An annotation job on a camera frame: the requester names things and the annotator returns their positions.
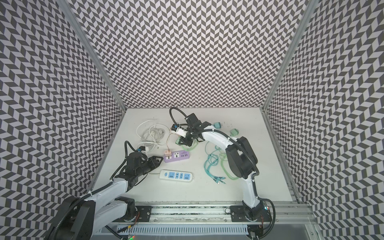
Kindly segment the pink charger plug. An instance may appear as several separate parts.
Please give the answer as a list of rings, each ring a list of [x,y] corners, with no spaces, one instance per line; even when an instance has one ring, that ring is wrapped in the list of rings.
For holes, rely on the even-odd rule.
[[[172,151],[171,150],[166,150],[165,151],[165,158],[170,159],[172,157]]]

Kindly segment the purple power strip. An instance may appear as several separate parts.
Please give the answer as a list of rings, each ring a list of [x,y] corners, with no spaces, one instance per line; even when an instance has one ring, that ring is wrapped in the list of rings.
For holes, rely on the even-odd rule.
[[[190,152],[188,151],[175,151],[172,152],[170,156],[164,155],[164,162],[165,163],[172,163],[182,160],[187,160],[190,158]]]

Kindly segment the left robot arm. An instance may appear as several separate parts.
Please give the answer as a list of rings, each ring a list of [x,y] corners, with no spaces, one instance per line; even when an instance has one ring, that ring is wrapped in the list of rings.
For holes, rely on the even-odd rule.
[[[123,195],[140,183],[139,177],[145,177],[164,160],[161,156],[148,157],[144,146],[135,149],[129,141],[125,141],[124,148],[124,161],[105,186],[62,202],[44,237],[46,240],[89,240],[102,228],[124,239],[109,224],[115,220],[135,224],[140,211],[134,199]]]

